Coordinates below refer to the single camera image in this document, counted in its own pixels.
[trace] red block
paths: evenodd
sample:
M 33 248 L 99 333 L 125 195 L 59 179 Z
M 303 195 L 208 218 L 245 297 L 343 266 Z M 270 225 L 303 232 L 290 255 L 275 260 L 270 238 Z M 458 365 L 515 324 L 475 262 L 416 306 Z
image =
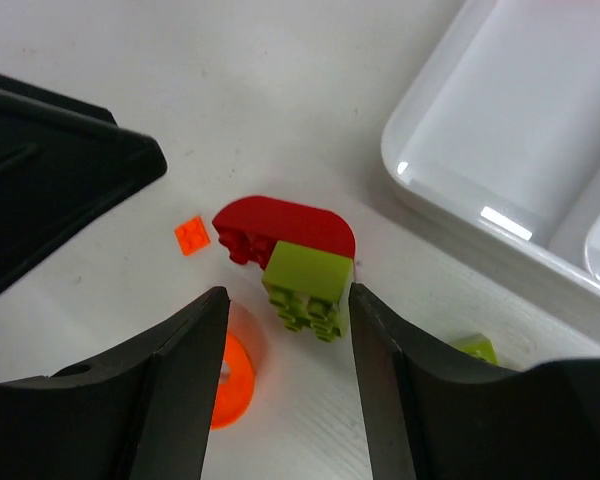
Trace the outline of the red block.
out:
M 356 240 L 342 217 L 328 210 L 253 196 L 223 208 L 211 222 L 229 258 L 266 268 L 278 240 L 354 258 Z

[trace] yellow-green block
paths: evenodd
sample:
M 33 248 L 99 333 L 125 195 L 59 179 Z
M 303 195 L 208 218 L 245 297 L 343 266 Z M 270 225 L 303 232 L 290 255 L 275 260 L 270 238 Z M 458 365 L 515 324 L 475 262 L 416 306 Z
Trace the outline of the yellow-green block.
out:
M 346 298 L 353 281 L 353 260 L 279 241 L 262 283 L 285 327 L 315 331 L 325 342 L 342 337 L 349 326 Z
M 461 338 L 460 340 L 451 342 L 449 345 L 478 360 L 498 365 L 498 357 L 493 349 L 491 340 L 482 334 Z

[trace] orange ring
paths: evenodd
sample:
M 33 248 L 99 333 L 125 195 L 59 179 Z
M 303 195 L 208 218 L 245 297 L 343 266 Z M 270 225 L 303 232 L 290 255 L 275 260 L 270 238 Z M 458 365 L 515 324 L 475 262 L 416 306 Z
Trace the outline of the orange ring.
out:
M 242 416 L 251 403 L 255 385 L 255 373 L 247 352 L 230 333 L 227 333 L 222 360 L 230 371 L 227 379 L 218 383 L 211 417 L 212 430 L 227 427 Z

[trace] green block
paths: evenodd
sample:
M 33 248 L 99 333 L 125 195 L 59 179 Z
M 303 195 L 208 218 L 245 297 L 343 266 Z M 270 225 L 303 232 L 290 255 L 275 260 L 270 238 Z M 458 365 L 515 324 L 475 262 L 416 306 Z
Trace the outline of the green block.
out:
M 352 259 L 282 241 L 276 243 L 262 278 L 285 327 L 294 332 L 311 328 L 325 342 L 348 329 L 343 296 L 352 281 Z
M 460 340 L 451 342 L 450 345 L 478 360 L 498 365 L 498 357 L 493 349 L 491 340 L 482 334 L 461 338 Z

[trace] orange lego brick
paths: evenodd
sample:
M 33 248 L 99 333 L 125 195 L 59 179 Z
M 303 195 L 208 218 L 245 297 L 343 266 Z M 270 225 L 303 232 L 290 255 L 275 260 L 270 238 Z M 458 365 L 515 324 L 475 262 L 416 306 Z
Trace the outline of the orange lego brick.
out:
M 174 230 L 183 255 L 191 255 L 211 243 L 202 217 L 197 216 Z

